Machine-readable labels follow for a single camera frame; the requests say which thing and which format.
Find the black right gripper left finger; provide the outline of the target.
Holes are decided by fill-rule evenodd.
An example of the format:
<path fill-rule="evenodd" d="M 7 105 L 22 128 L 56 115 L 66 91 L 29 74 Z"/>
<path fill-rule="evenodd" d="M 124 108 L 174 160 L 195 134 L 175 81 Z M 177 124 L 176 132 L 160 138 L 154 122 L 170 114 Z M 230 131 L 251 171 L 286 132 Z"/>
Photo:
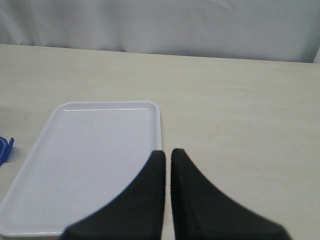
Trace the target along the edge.
<path fill-rule="evenodd" d="M 154 150 L 135 179 L 115 199 L 68 226 L 63 240 L 159 240 L 166 197 L 166 156 Z"/>

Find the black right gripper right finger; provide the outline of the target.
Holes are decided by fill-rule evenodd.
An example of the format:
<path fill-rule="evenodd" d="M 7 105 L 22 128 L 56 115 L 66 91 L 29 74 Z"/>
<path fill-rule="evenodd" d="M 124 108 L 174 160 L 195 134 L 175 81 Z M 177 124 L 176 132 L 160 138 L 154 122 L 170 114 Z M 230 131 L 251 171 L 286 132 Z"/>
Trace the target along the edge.
<path fill-rule="evenodd" d="M 286 229 L 214 186 L 184 149 L 171 154 L 170 196 L 177 240 L 290 240 Z"/>

